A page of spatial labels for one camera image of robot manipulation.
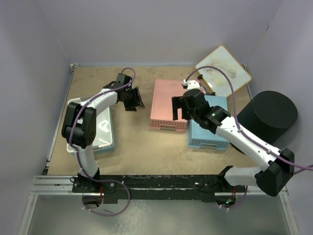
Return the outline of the pink perforated basket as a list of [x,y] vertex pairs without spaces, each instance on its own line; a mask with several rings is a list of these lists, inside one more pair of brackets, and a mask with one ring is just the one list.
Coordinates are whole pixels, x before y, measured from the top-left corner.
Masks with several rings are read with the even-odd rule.
[[149,126],[152,129],[169,129],[177,132],[187,130],[187,121],[179,118],[173,120],[172,97],[181,96],[184,89],[180,81],[162,80],[155,81]]

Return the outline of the large black bucket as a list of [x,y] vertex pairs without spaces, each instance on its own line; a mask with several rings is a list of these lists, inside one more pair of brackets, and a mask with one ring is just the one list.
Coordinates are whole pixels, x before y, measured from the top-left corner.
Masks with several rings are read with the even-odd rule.
[[231,104],[228,110],[241,126],[273,146],[298,119],[296,105],[277,91],[260,92],[243,108]]

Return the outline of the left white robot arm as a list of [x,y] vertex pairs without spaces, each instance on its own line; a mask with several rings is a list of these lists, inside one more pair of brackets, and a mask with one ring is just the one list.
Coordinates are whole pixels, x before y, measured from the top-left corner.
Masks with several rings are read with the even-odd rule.
[[78,178],[84,187],[95,192],[101,185],[100,169],[95,161],[92,143],[96,137],[97,116],[118,102],[126,111],[144,108],[139,88],[133,87],[135,72],[128,76],[123,72],[115,81],[105,85],[97,94],[82,103],[68,104],[62,126],[62,137],[74,149],[79,165]]

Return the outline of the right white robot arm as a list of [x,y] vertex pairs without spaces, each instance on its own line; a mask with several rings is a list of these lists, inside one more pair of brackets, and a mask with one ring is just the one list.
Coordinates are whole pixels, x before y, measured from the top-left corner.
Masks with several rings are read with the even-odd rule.
[[182,96],[172,97],[173,120],[194,120],[250,157],[256,167],[238,168],[228,166],[217,180],[218,188],[230,191],[234,186],[254,186],[275,197],[294,175],[294,153],[280,150],[248,131],[228,111],[220,106],[210,106],[198,89],[187,90]]

